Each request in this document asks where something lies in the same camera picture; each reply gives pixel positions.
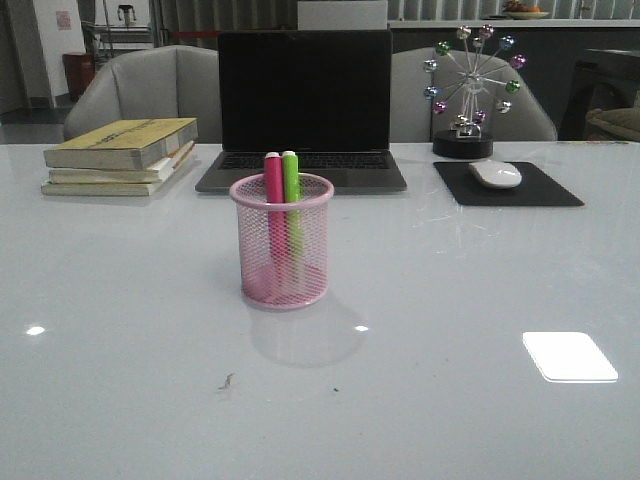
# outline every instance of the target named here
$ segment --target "stack of books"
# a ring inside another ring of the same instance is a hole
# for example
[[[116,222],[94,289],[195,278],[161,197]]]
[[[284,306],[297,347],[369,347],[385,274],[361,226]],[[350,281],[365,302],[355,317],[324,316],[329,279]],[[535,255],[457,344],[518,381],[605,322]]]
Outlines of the stack of books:
[[[45,195],[148,196],[193,150],[195,118],[118,120],[44,151]]]

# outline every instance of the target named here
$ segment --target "mouse pad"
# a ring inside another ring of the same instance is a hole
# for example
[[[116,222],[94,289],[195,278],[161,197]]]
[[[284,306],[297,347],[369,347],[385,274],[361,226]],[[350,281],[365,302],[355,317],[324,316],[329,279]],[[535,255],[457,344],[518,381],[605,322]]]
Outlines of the mouse pad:
[[[464,161],[433,165],[460,205],[483,207],[579,207],[584,203],[529,162],[509,162],[522,175],[514,188],[493,189],[480,184]]]

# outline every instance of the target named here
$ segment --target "laptop screen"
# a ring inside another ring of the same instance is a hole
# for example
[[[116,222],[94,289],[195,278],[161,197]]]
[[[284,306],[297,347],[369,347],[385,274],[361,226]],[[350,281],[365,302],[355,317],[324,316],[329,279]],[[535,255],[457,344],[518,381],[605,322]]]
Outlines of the laptop screen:
[[[391,32],[224,32],[218,48],[225,150],[388,148]]]

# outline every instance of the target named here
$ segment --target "floor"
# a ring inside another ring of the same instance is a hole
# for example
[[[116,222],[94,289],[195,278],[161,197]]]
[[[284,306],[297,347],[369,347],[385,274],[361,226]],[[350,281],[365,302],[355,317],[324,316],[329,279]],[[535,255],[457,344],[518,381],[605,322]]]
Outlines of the floor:
[[[0,115],[0,144],[60,143],[71,107],[20,109]]]

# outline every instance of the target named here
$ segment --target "gray chair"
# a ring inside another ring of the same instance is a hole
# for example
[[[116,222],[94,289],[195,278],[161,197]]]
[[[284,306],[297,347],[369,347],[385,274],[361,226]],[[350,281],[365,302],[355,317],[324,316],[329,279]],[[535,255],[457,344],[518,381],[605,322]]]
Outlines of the gray chair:
[[[110,60],[69,112],[69,139],[120,119],[196,117],[199,141],[220,143],[218,52],[174,45]]]
[[[391,73],[391,129],[392,142],[428,142],[433,133],[448,130],[449,125],[460,113],[462,94],[456,94],[448,102],[445,113],[435,115],[431,110],[431,102],[423,96],[426,86],[434,85],[443,88],[460,81],[458,72],[465,66],[465,52],[451,51],[455,62],[448,57],[440,57],[433,47],[399,52],[392,57]],[[423,62],[435,59],[438,69],[433,74],[425,73]],[[496,141],[554,141],[557,139],[555,125],[544,109],[535,99],[517,71],[504,60],[483,56],[481,61],[488,60],[483,70],[500,68],[491,78],[502,82],[518,80],[521,89],[517,94],[508,94],[504,87],[485,82],[489,94],[478,96],[479,106],[487,112],[483,129],[490,132]],[[447,92],[442,91],[442,98]],[[512,102],[508,113],[495,111],[494,97],[504,98]]]

